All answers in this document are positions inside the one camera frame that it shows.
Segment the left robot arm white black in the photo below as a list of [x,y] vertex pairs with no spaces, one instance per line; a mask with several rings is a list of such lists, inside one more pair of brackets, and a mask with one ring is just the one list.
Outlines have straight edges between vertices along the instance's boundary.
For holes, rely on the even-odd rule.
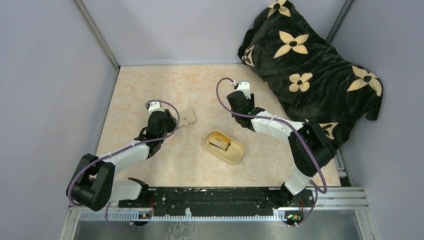
[[66,188],[69,202],[99,211],[113,202],[131,201],[138,207],[149,203],[147,185],[136,178],[117,181],[115,176],[136,163],[154,156],[166,138],[178,128],[180,117],[173,117],[168,109],[150,113],[147,126],[128,146],[112,153],[96,156],[83,155]]

